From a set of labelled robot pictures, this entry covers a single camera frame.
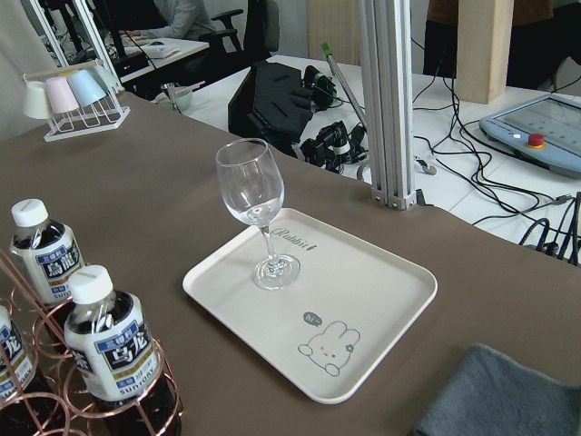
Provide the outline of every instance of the bottle label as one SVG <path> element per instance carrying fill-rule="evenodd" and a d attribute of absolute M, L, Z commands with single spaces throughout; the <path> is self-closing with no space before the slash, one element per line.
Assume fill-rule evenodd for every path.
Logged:
<path fill-rule="evenodd" d="M 132 298 L 129 314 L 110 330 L 65 332 L 87 390 L 101 400 L 121 401 L 139 395 L 151 384 L 160 365 L 141 304 Z"/>
<path fill-rule="evenodd" d="M 20 332 L 16 329 L 13 322 L 7 325 L 2 322 L 0 324 L 0 344 L 4 348 L 8 361 L 15 371 L 16 378 L 23 384 L 23 389 L 26 377 L 28 377 L 33 370 L 33 364 L 30 362 L 26 354 L 26 348 L 22 344 L 22 337 Z M 10 376 L 6 362 L 0 356 L 0 401 L 8 398 L 16 391 L 15 380 Z"/>
<path fill-rule="evenodd" d="M 69 297 L 69 277 L 84 266 L 69 226 L 64 227 L 63 236 L 55 243 L 37 250 L 15 251 L 22 257 L 31 284 L 44 304 L 56 304 Z"/>

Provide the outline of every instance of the gray towel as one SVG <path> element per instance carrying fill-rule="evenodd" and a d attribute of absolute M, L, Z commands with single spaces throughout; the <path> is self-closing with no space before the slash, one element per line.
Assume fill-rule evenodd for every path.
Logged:
<path fill-rule="evenodd" d="M 581 387 L 475 344 L 416 425 L 419 436 L 578 436 Z"/>

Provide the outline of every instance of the bottle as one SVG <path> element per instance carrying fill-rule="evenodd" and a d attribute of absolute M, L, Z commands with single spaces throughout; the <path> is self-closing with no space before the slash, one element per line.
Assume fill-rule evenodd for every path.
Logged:
<path fill-rule="evenodd" d="M 31 360 L 20 332 L 10 319 L 8 310 L 0 305 L 0 346 L 3 347 L 15 375 L 23 387 L 24 393 L 50 392 L 46 378 Z M 0 429 L 2 434 L 10 436 L 29 436 L 38 432 L 30 411 L 24 401 L 13 402 L 5 406 L 5 401 L 12 399 L 16 393 L 15 380 L 11 378 L 5 360 L 0 355 Z M 38 421 L 46 431 L 64 427 L 64 412 L 61 406 L 50 398 L 34 397 L 28 399 Z"/>
<path fill-rule="evenodd" d="M 70 296 L 68 279 L 84 266 L 83 256 L 71 228 L 49 219 L 44 203 L 38 199 L 18 202 L 12 207 L 16 232 L 10 253 L 28 279 L 46 312 L 66 302 Z M 63 328 L 72 304 L 54 313 L 54 320 Z M 49 329 L 53 339 L 56 336 Z M 64 351 L 64 346 L 57 350 Z"/>
<path fill-rule="evenodd" d="M 113 288 L 100 265 L 85 266 L 69 279 L 74 308 L 64 325 L 64 338 L 100 411 L 114 411 L 141 399 L 156 432 L 179 435 L 180 416 L 172 416 L 175 399 L 162 371 L 139 299 Z M 105 419 L 113 436 L 149 435 L 135 407 Z"/>

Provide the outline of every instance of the gray shirt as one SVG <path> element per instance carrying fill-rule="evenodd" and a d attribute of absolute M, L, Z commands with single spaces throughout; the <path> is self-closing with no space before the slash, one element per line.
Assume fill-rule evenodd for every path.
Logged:
<path fill-rule="evenodd" d="M 174 38 L 197 41 L 200 35 L 214 31 L 203 0 L 153 0 L 168 25 L 142 30 L 147 38 Z"/>

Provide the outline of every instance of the white tray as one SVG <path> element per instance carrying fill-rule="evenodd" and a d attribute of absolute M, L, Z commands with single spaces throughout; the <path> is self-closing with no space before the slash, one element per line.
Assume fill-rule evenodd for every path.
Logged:
<path fill-rule="evenodd" d="M 254 284 L 267 253 L 256 227 L 192 268 L 183 289 L 314 401 L 345 401 L 432 301 L 436 279 L 292 209 L 281 210 L 271 234 L 277 253 L 300 260 L 288 289 Z"/>

